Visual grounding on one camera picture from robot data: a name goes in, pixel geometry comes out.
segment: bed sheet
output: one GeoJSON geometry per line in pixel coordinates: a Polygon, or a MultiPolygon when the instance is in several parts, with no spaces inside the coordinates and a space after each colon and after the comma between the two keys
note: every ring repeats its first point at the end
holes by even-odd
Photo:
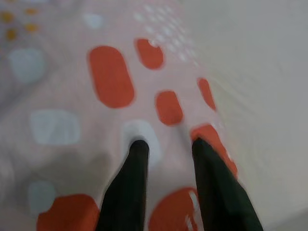
{"type": "Polygon", "coordinates": [[[92,231],[136,137],[146,230],[202,230],[192,138],[237,168],[181,18],[171,0],[0,3],[0,230],[92,231]]]}

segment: yellow dot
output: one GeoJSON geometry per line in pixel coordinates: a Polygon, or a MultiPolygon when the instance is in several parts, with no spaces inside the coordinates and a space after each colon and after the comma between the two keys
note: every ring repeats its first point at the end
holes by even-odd
{"type": "Polygon", "coordinates": [[[34,9],[34,8],[28,8],[28,9],[25,10],[25,13],[29,14],[29,15],[33,15],[33,14],[38,13],[38,11],[37,11],[37,9],[34,9]]]}
{"type": "Polygon", "coordinates": [[[33,23],[26,24],[25,28],[28,32],[36,32],[39,29],[39,27],[36,24],[33,24],[33,23]]]}
{"type": "Polygon", "coordinates": [[[6,31],[6,39],[8,41],[13,41],[14,39],[16,39],[16,37],[17,37],[17,33],[14,29],[8,29],[6,31]]]}
{"type": "Polygon", "coordinates": [[[14,15],[8,11],[0,12],[0,17],[4,23],[10,23],[11,21],[14,20],[14,15]]]}

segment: white spot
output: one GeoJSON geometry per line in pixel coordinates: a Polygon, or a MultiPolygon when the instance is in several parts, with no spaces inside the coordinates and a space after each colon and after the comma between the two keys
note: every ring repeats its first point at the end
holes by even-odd
{"type": "Polygon", "coordinates": [[[186,62],[186,61],[187,61],[187,58],[186,58],[186,56],[185,56],[183,53],[180,53],[180,59],[181,59],[183,62],[186,62]]]}
{"type": "Polygon", "coordinates": [[[195,192],[194,191],[189,191],[189,196],[190,196],[190,198],[192,200],[192,204],[193,204],[194,210],[195,211],[198,210],[199,209],[199,202],[198,202],[198,198],[197,198],[195,192]]]}
{"type": "Polygon", "coordinates": [[[175,39],[174,40],[174,45],[177,46],[177,47],[180,47],[182,44],[179,40],[175,39]]]}
{"type": "Polygon", "coordinates": [[[197,53],[194,50],[190,50],[190,53],[191,53],[192,57],[194,57],[194,58],[197,57],[197,53]]]}
{"type": "Polygon", "coordinates": [[[161,7],[158,7],[157,10],[158,10],[158,12],[160,12],[161,14],[166,14],[166,11],[165,11],[163,8],[161,8],[161,7]]]}
{"type": "Polygon", "coordinates": [[[155,18],[153,15],[150,15],[150,21],[155,23],[157,22],[157,18],[155,18]]]}
{"type": "Polygon", "coordinates": [[[230,156],[230,153],[227,151],[227,156],[229,157],[229,159],[232,161],[232,158],[230,156]]]}
{"type": "Polygon", "coordinates": [[[179,35],[179,39],[182,43],[185,43],[186,42],[186,39],[184,38],[183,35],[179,35]]]}
{"type": "Polygon", "coordinates": [[[134,13],[134,19],[137,22],[143,22],[144,21],[143,16],[140,13],[134,13]]]}
{"type": "Polygon", "coordinates": [[[169,6],[165,6],[166,11],[168,11],[169,13],[173,13],[173,9],[169,6]]]}
{"type": "Polygon", "coordinates": [[[22,0],[23,2],[26,3],[48,3],[49,0],[22,0]]]}
{"type": "Polygon", "coordinates": [[[172,35],[172,31],[168,27],[166,27],[166,26],[163,26],[163,32],[167,36],[171,36],[172,35]]]}
{"type": "Polygon", "coordinates": [[[168,45],[167,45],[167,49],[168,49],[169,51],[171,51],[171,52],[175,52],[175,51],[176,51],[175,47],[174,47],[172,44],[168,44],[168,45]]]}
{"type": "Polygon", "coordinates": [[[9,56],[11,69],[21,83],[40,80],[46,71],[43,52],[34,48],[12,51],[9,56]]]}
{"type": "Polygon", "coordinates": [[[148,32],[149,34],[154,33],[154,29],[153,29],[152,27],[150,27],[150,26],[146,26],[144,29],[145,29],[145,31],[148,32]]]}
{"type": "Polygon", "coordinates": [[[13,160],[0,154],[0,203],[15,186],[15,171],[13,160]]]}
{"type": "Polygon", "coordinates": [[[186,222],[188,231],[193,231],[193,226],[192,226],[193,224],[192,224],[191,219],[188,217],[188,215],[185,218],[185,222],[186,222]]]}
{"type": "Polygon", "coordinates": [[[159,47],[158,43],[157,43],[155,40],[149,41],[149,44],[150,44],[152,47],[159,47]]]}
{"type": "Polygon", "coordinates": [[[163,22],[165,20],[165,18],[163,16],[161,16],[160,14],[157,15],[157,18],[161,22],[163,22]]]}
{"type": "Polygon", "coordinates": [[[48,211],[55,198],[54,186],[48,181],[36,181],[28,187],[28,202],[33,215],[48,211]]]}
{"type": "Polygon", "coordinates": [[[188,45],[193,46],[193,40],[191,38],[187,41],[187,43],[188,45]]]}
{"type": "Polygon", "coordinates": [[[180,26],[179,29],[180,29],[180,32],[182,32],[183,34],[186,33],[186,31],[185,31],[185,29],[183,27],[180,26]]]}
{"type": "Polygon", "coordinates": [[[171,20],[171,22],[172,22],[172,23],[174,23],[174,24],[176,24],[176,25],[177,25],[177,23],[178,23],[178,22],[176,21],[176,19],[175,19],[175,18],[171,17],[171,18],[170,18],[170,20],[171,20]]]}
{"type": "Polygon", "coordinates": [[[172,28],[173,30],[176,30],[176,29],[177,29],[177,27],[176,27],[174,24],[172,24],[172,23],[168,23],[168,26],[169,26],[170,28],[172,28]]]}
{"type": "Polygon", "coordinates": [[[148,4],[144,5],[144,9],[148,12],[148,13],[153,13],[153,8],[151,6],[149,6],[148,4]]]}
{"type": "Polygon", "coordinates": [[[64,110],[38,110],[30,115],[34,140],[53,146],[69,145],[79,141],[80,125],[75,114],[64,110]]]}
{"type": "Polygon", "coordinates": [[[86,13],[83,15],[83,20],[92,29],[98,29],[103,25],[103,17],[94,13],[86,13]]]}
{"type": "Polygon", "coordinates": [[[182,23],[182,20],[180,20],[179,18],[177,18],[177,24],[181,24],[182,23]]]}
{"type": "Polygon", "coordinates": [[[156,36],[156,39],[157,39],[158,41],[160,41],[160,42],[164,42],[164,41],[165,41],[165,38],[164,38],[164,36],[162,36],[162,35],[157,35],[157,36],[156,36]]]}
{"type": "Polygon", "coordinates": [[[191,51],[189,49],[185,49],[185,51],[188,56],[191,56],[191,51]]]}
{"type": "Polygon", "coordinates": [[[145,120],[132,120],[125,123],[121,131],[121,152],[123,158],[128,153],[132,141],[144,139],[150,149],[149,171],[162,159],[162,153],[157,136],[152,126],[145,120]]]}

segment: orange dot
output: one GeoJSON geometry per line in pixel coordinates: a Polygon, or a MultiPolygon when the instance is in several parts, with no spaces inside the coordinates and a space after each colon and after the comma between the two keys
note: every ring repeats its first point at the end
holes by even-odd
{"type": "Polygon", "coordinates": [[[0,12],[0,17],[4,23],[10,23],[14,20],[14,15],[7,11],[0,12]]]}
{"type": "Polygon", "coordinates": [[[192,230],[197,231],[194,220],[194,206],[190,194],[197,195],[194,188],[180,189],[166,196],[156,206],[148,224],[149,231],[188,231],[187,219],[190,219],[192,230]]]}
{"type": "Polygon", "coordinates": [[[233,161],[231,161],[228,157],[227,150],[223,146],[220,141],[219,135],[216,130],[210,124],[200,125],[191,130],[191,138],[192,140],[196,140],[197,138],[201,138],[204,141],[208,142],[213,149],[219,154],[221,159],[228,166],[230,171],[237,176],[237,167],[233,161]]]}
{"type": "Polygon", "coordinates": [[[38,26],[36,24],[33,24],[33,23],[28,23],[25,25],[25,29],[28,31],[28,32],[36,32],[38,30],[38,26]]]}
{"type": "Polygon", "coordinates": [[[111,108],[128,106],[135,90],[123,55],[113,47],[101,46],[89,54],[90,69],[96,93],[111,108]]]}
{"type": "Polygon", "coordinates": [[[163,91],[156,97],[156,110],[159,120],[171,126],[180,123],[183,119],[183,111],[174,91],[163,91]]]}
{"type": "Polygon", "coordinates": [[[208,83],[208,81],[205,78],[199,78],[198,79],[198,86],[201,91],[201,94],[203,96],[204,101],[207,103],[207,105],[212,108],[214,111],[216,111],[215,102],[212,96],[211,88],[208,83]]]}
{"type": "Polygon", "coordinates": [[[33,15],[33,14],[37,14],[38,11],[37,9],[34,9],[34,8],[28,8],[28,9],[25,9],[25,13],[29,15],[33,15]]]}
{"type": "Polygon", "coordinates": [[[164,63],[164,54],[160,47],[153,47],[147,39],[137,39],[136,49],[140,61],[149,69],[158,69],[164,63]]]}
{"type": "Polygon", "coordinates": [[[8,29],[7,31],[6,31],[6,39],[8,40],[8,41],[13,41],[13,40],[15,40],[17,38],[17,33],[16,33],[16,31],[14,30],[14,29],[8,29]]]}
{"type": "Polygon", "coordinates": [[[99,213],[90,196],[59,197],[50,210],[38,216],[37,231],[94,231],[99,213]]]}

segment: white dotted pattern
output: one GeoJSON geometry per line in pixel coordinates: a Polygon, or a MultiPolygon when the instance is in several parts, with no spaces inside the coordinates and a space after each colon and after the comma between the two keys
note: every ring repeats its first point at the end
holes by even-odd
{"type": "Polygon", "coordinates": [[[182,21],[168,5],[145,4],[133,15],[144,26],[153,46],[166,47],[181,62],[198,66],[193,41],[187,36],[182,21]]]}

